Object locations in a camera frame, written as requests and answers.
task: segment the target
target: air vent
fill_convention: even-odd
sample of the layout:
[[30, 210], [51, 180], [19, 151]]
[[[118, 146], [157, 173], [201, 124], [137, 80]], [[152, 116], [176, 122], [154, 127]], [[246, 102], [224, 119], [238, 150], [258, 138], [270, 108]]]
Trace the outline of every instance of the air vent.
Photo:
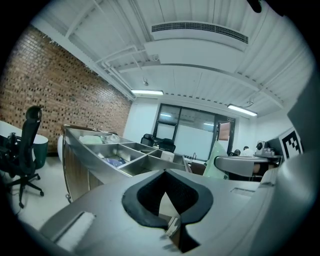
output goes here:
[[198, 31], [207, 31], [207, 32], [213, 32], [221, 35], [225, 35], [230, 38], [234, 38], [240, 42], [243, 42], [245, 44], [249, 43], [248, 36], [241, 34], [239, 32], [236, 32], [232, 29], [214, 25], [210, 23], [199, 23], [199, 22], [167, 22], [167, 23], [161, 23], [157, 25], [151, 26], [151, 32], [159, 32], [159, 31], [170, 31], [170, 30], [198, 30]]

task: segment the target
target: office chair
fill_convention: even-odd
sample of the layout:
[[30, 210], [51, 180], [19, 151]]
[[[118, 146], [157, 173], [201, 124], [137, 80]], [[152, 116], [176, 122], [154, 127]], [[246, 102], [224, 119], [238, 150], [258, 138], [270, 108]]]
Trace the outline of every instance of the office chair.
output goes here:
[[159, 149], [173, 153], [176, 149], [176, 145], [172, 139], [164, 138], [163, 141], [159, 143]]
[[145, 134], [143, 135], [143, 137], [141, 138], [141, 142], [140, 144], [152, 147], [154, 145], [154, 140], [152, 139], [152, 135], [151, 134]]
[[30, 186], [40, 191], [40, 196], [44, 196], [41, 188], [30, 183], [30, 180], [40, 176], [35, 173], [36, 165], [33, 160], [33, 144], [41, 122], [42, 111], [38, 106], [30, 107], [25, 113], [26, 121], [22, 127], [21, 137], [16, 136], [12, 132], [5, 146], [0, 146], [0, 169], [9, 173], [10, 177], [20, 176], [13, 182], [5, 185], [7, 191], [11, 190], [14, 185], [20, 184], [19, 189], [19, 206], [24, 208], [22, 204], [22, 194], [25, 186]]

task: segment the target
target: white ceiling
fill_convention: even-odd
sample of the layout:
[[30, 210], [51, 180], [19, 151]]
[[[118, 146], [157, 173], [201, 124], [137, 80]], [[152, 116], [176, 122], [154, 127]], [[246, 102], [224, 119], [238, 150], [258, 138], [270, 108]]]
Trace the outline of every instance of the white ceiling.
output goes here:
[[[246, 0], [56, 0], [32, 24], [131, 99], [130, 89], [163, 90], [172, 103], [221, 110], [230, 103], [246, 106], [251, 99], [249, 109], [263, 116], [297, 98], [315, 61], [291, 22], [261, 3], [262, 13], [255, 13]], [[239, 52], [238, 62], [232, 62], [234, 71], [223, 65], [215, 69], [207, 64], [164, 64], [162, 55], [155, 61], [157, 56], [145, 50], [155, 41], [151, 26], [172, 21], [225, 26], [248, 36], [249, 44]], [[185, 46], [191, 39], [183, 40]], [[212, 52], [220, 46], [212, 43]], [[168, 51], [170, 56], [179, 49]], [[214, 61], [228, 63], [223, 57]]]

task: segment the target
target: chair backrest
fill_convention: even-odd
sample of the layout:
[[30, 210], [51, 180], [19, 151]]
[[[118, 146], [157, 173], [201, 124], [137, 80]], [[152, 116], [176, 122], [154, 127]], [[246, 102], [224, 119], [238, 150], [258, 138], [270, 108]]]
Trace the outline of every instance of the chair backrest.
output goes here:
[[172, 139], [164, 138], [163, 141], [159, 143], [159, 149], [173, 153], [176, 149], [176, 145]]
[[154, 145], [154, 140], [152, 139], [152, 135], [151, 134], [145, 134], [143, 135], [143, 137], [141, 138], [140, 141], [141, 144], [152, 147]]
[[38, 106], [30, 107], [25, 117], [27, 118], [22, 127], [21, 141], [19, 144], [19, 167], [22, 174], [32, 175], [36, 171], [36, 166], [32, 156], [32, 149], [37, 135], [42, 111]]

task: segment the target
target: person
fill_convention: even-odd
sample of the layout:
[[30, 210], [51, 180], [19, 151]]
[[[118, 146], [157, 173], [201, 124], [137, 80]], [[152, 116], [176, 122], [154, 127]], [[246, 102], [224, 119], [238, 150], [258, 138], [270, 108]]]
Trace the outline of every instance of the person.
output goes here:
[[236, 149], [236, 150], [234, 151], [234, 153], [235, 153], [237, 156], [240, 156], [241, 151], [240, 151], [239, 149]]
[[240, 154], [240, 157], [253, 157], [254, 154], [255, 152], [252, 149], [250, 149], [248, 146], [245, 146]]

